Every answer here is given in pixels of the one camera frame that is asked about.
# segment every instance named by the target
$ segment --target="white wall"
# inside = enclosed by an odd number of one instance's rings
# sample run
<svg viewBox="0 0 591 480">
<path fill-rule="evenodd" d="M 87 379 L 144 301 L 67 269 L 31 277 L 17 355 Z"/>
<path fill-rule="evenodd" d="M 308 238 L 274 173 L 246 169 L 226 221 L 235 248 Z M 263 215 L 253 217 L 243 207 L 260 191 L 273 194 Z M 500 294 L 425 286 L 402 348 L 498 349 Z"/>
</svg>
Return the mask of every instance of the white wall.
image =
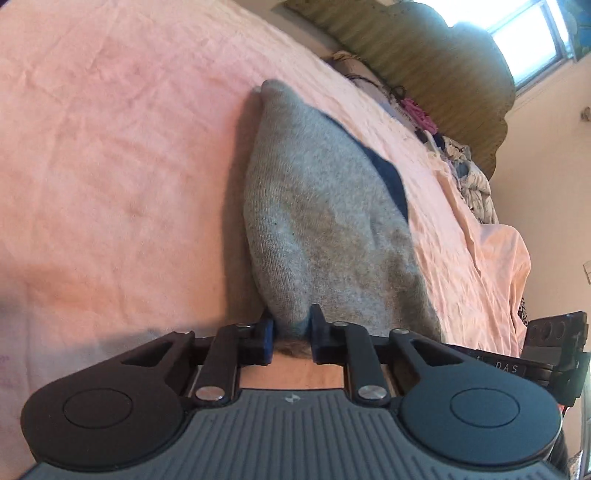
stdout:
<svg viewBox="0 0 591 480">
<path fill-rule="evenodd" d="M 518 98 L 497 153 L 491 186 L 502 223 L 516 227 L 532 263 L 525 287 L 528 317 L 585 310 L 591 286 L 591 56 L 569 63 Z M 579 450 L 580 403 L 564 422 L 569 454 Z"/>
</svg>

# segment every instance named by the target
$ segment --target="metal pin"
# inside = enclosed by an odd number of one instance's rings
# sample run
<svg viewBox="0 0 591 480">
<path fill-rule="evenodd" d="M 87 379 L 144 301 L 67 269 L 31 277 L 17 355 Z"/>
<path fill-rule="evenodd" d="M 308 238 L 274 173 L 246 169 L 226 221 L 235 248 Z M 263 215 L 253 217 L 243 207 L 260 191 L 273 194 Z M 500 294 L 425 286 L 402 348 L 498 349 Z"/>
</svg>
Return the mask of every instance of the metal pin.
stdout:
<svg viewBox="0 0 591 480">
<path fill-rule="evenodd" d="M 364 385 L 358 390 L 358 394 L 365 400 L 381 400 L 385 398 L 388 392 L 379 385 Z"/>
<path fill-rule="evenodd" d="M 226 392 L 224 392 L 223 388 L 215 387 L 210 385 L 208 387 L 201 387 L 199 390 L 195 392 L 195 396 L 199 400 L 203 401 L 216 401 L 221 400 Z"/>
</svg>

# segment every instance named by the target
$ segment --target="black device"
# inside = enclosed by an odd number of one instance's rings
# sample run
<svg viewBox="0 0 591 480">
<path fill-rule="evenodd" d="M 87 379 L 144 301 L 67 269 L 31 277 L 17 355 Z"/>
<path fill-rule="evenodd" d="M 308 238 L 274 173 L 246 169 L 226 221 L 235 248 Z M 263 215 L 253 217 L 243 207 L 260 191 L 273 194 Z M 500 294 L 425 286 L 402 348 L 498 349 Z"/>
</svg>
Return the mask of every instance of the black device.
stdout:
<svg viewBox="0 0 591 480">
<path fill-rule="evenodd" d="M 589 325 L 585 312 L 532 320 L 520 358 L 450 345 L 505 372 L 536 382 L 556 401 L 572 407 L 581 396 L 591 354 L 583 352 Z"/>
<path fill-rule="evenodd" d="M 318 305 L 310 345 L 317 364 L 344 367 L 344 389 L 240 389 L 242 366 L 271 362 L 265 314 L 59 379 L 22 410 L 38 462 L 22 478 L 562 478 L 545 461 L 561 416 L 535 382 L 405 329 L 381 338 L 326 323 Z"/>
</svg>

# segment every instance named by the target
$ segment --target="bed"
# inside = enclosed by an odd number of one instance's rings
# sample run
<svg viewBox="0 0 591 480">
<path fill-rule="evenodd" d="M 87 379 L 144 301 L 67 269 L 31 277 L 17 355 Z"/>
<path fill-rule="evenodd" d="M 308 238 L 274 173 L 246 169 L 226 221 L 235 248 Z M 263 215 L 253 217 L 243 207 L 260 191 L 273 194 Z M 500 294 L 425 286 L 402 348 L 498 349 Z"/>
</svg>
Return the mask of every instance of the bed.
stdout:
<svg viewBox="0 0 591 480">
<path fill-rule="evenodd" d="M 518 356 L 530 259 L 480 225 L 449 169 L 351 82 L 226 1 L 13 0 L 0 11 L 0 478 L 33 459 L 42 385 L 171 330 L 256 320 L 242 185 L 265 79 L 395 164 L 445 340 Z M 276 355 L 242 385 L 321 388 Z"/>
</svg>

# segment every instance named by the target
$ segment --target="bright window light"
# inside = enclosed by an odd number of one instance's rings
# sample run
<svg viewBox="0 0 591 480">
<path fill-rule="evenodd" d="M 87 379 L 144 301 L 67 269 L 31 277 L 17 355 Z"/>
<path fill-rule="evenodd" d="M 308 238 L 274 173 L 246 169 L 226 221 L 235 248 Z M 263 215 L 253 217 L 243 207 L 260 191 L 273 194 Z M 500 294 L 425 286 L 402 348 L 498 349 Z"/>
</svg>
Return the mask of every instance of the bright window light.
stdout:
<svg viewBox="0 0 591 480">
<path fill-rule="evenodd" d="M 470 22 L 488 30 L 511 15 L 528 0 L 420 0 L 436 10 L 453 27 L 458 22 Z"/>
<path fill-rule="evenodd" d="M 417 0 L 450 27 L 469 22 L 491 32 L 519 87 L 566 58 L 569 33 L 557 0 Z"/>
<path fill-rule="evenodd" d="M 505 56 L 515 83 L 532 76 L 557 55 L 540 7 L 526 10 L 492 37 Z"/>
</svg>

